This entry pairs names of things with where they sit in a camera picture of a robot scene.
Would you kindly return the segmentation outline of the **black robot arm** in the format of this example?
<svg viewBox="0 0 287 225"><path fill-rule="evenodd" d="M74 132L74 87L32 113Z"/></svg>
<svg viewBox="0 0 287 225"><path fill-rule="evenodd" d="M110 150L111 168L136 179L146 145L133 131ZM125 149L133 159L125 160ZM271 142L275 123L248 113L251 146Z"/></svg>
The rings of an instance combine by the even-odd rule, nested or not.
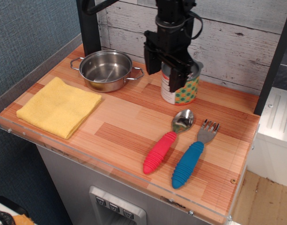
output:
<svg viewBox="0 0 287 225"><path fill-rule="evenodd" d="M161 70L162 63L171 68L169 91L185 86L194 61L188 53L191 41L202 32L203 21L191 9L194 0L157 0L157 32L145 31L144 58L149 75Z"/></svg>

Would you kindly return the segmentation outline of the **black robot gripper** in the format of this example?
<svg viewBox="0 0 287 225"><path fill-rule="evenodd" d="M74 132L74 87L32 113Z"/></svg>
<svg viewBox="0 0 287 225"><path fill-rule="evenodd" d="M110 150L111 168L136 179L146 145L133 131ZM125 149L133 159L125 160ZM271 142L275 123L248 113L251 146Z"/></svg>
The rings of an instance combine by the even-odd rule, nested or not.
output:
<svg viewBox="0 0 287 225"><path fill-rule="evenodd" d="M182 27L168 29L158 27L157 32L145 31L144 59L149 75L161 70L162 62L170 67L169 91L176 92L185 86L191 73L193 59L188 53L194 21Z"/></svg>

